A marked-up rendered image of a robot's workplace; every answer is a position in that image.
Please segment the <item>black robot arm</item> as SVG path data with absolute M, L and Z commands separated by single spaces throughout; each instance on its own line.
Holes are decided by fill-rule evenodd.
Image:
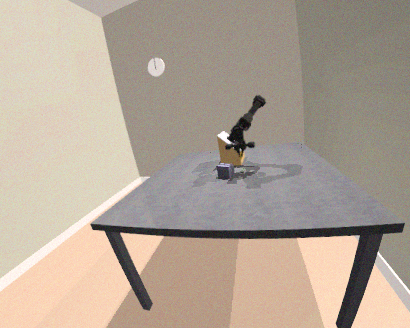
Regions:
M 240 119 L 238 120 L 238 123 L 234 125 L 234 127 L 231 129 L 231 134 L 227 136 L 227 139 L 230 140 L 231 142 L 234 143 L 235 149 L 242 149 L 243 146 L 246 145 L 246 141 L 242 139 L 243 130 L 248 131 L 248 129 L 251 126 L 251 122 L 253 120 L 253 115 L 257 112 L 257 109 L 263 107 L 265 105 L 266 101 L 262 96 L 257 96 L 253 98 L 253 107 L 243 115 L 241 116 Z M 235 138 L 236 137 L 236 138 Z M 239 138 L 237 140 L 237 138 Z

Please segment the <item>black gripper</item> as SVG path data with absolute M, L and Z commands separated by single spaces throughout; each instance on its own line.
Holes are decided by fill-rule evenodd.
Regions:
M 241 137 L 244 140 L 244 134 Z M 225 149 L 228 150 L 228 149 L 231 149 L 231 148 L 234 147 L 234 150 L 236 150 L 238 152 L 239 156 L 240 156 L 240 152 L 241 152 L 241 157 L 243 157 L 244 150 L 247 148 L 247 146 L 248 146 L 248 148 L 253 148 L 255 146 L 254 141 L 246 143 L 246 145 L 243 146 L 241 151 L 240 151 L 240 149 L 235 149 L 235 145 L 233 145 L 232 143 L 227 144 L 225 146 Z

